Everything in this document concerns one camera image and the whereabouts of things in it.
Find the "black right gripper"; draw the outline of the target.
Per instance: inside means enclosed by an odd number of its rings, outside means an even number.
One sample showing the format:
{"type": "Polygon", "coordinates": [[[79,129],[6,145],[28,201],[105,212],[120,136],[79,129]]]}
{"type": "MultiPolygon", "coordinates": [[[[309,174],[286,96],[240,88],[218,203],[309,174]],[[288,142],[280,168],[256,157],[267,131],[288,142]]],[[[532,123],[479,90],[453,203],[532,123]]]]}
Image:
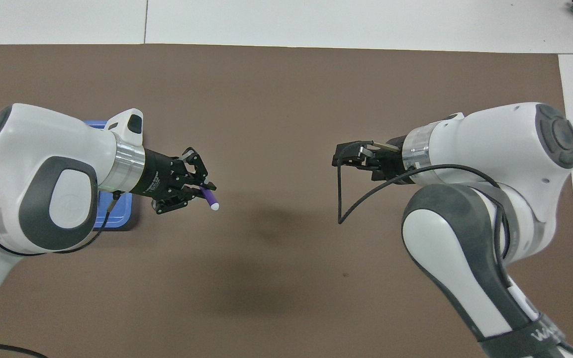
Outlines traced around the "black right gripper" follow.
{"type": "Polygon", "coordinates": [[[336,146],[332,166],[350,166],[358,170],[372,171],[371,181],[387,181],[407,172],[402,158],[406,137],[388,140],[387,145],[396,146],[398,152],[384,150],[372,141],[350,141],[336,146]],[[368,145],[375,146],[369,150],[368,145]]]}

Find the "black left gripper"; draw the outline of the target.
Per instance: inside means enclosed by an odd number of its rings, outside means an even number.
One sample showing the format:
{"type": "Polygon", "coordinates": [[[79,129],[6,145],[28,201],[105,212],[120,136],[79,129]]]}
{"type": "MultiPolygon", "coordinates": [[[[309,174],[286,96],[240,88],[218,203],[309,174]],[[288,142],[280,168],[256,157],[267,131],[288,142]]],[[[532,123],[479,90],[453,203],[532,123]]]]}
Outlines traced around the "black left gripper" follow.
{"type": "Polygon", "coordinates": [[[145,166],[135,185],[135,194],[154,199],[157,214],[186,207],[194,199],[204,199],[209,208],[217,211],[216,186],[208,181],[208,171],[200,154],[187,147],[182,156],[168,157],[145,149],[145,166]],[[191,179],[193,185],[184,186],[181,178],[191,179]]]}

